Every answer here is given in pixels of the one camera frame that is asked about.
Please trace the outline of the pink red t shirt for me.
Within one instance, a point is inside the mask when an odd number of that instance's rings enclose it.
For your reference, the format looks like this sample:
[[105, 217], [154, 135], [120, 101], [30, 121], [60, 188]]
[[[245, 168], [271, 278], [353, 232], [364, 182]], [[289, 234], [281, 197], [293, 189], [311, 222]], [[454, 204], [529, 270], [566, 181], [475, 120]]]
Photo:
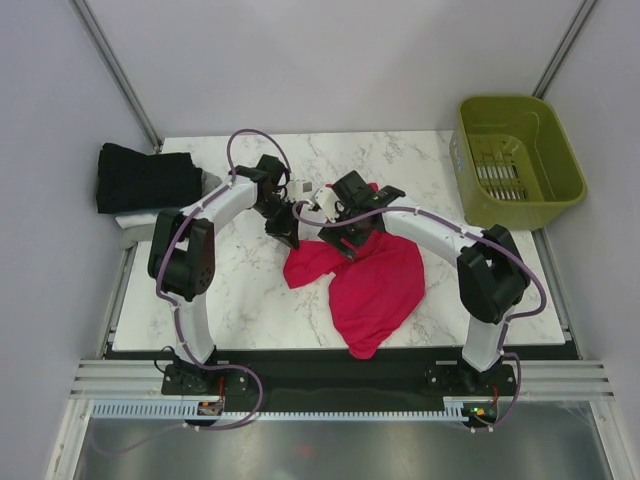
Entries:
[[375, 231], [353, 260], [322, 241], [302, 240], [284, 263], [291, 289], [332, 274], [328, 304], [333, 325], [356, 359], [371, 358], [414, 312], [426, 293], [418, 246]]

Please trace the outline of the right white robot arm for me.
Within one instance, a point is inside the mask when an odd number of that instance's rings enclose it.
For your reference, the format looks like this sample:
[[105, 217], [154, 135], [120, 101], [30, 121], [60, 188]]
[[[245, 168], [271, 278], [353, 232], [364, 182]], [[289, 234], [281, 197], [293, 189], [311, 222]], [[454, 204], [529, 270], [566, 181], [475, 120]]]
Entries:
[[489, 387], [502, 362], [508, 325], [531, 283], [511, 233], [500, 225], [455, 223], [396, 187], [375, 189], [355, 171], [317, 190], [312, 203], [327, 221], [320, 238], [349, 258], [378, 231], [409, 240], [456, 269], [459, 298], [470, 316], [458, 381], [473, 394]]

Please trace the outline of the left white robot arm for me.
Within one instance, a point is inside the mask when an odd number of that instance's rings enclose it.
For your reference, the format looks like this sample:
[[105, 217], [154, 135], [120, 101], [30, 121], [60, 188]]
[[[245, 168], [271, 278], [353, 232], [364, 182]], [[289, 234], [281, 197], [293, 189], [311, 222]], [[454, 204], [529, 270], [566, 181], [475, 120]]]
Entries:
[[255, 167], [238, 166], [230, 177], [185, 212], [161, 211], [156, 219], [148, 274], [171, 308], [175, 346], [163, 373], [164, 395], [207, 395], [219, 378], [217, 349], [208, 323], [206, 292], [215, 274], [216, 235], [246, 210], [265, 219], [265, 232], [290, 249], [299, 247], [298, 221], [287, 184], [290, 169], [264, 155]]

